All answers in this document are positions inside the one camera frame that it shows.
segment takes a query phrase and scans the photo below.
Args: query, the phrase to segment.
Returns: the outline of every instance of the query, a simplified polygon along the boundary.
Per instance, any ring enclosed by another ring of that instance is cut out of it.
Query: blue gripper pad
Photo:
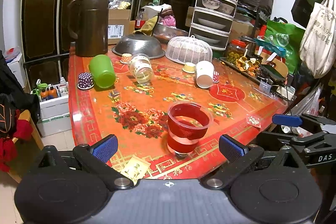
[[[115,135],[108,135],[92,146],[92,154],[107,163],[118,151],[118,139]]]
[[[227,134],[224,134],[219,138],[218,148],[229,162],[238,160],[249,151],[245,145]]]
[[[272,117],[272,122],[274,124],[288,127],[299,127],[302,125],[302,119],[299,116],[285,114],[274,114]]]

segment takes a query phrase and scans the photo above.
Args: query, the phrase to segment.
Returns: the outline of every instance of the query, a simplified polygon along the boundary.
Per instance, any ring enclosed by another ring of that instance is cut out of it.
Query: red paper
[[[246,123],[251,125],[251,126],[261,128],[260,118],[257,115],[247,114],[246,115]]]

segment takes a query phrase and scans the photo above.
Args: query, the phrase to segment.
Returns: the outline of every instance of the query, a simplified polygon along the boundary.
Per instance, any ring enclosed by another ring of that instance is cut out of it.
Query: tiled floor
[[[75,146],[72,130],[42,138],[43,144],[52,144],[58,150],[72,150]],[[14,205],[17,182],[7,173],[0,171],[0,223],[21,224],[22,219]]]

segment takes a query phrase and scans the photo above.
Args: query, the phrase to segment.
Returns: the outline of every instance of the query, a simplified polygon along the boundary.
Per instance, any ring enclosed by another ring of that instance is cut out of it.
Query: glass jar with red lid
[[[224,57],[227,62],[235,63],[236,59],[241,58],[245,53],[246,44],[243,41],[234,39],[229,45],[227,45],[224,52]]]

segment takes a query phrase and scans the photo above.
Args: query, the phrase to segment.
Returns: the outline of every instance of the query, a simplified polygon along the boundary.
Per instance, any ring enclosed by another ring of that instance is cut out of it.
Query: brown pitcher
[[[71,27],[77,22],[77,31]],[[73,0],[68,4],[68,31],[76,39],[76,55],[93,57],[108,50],[109,0]]]

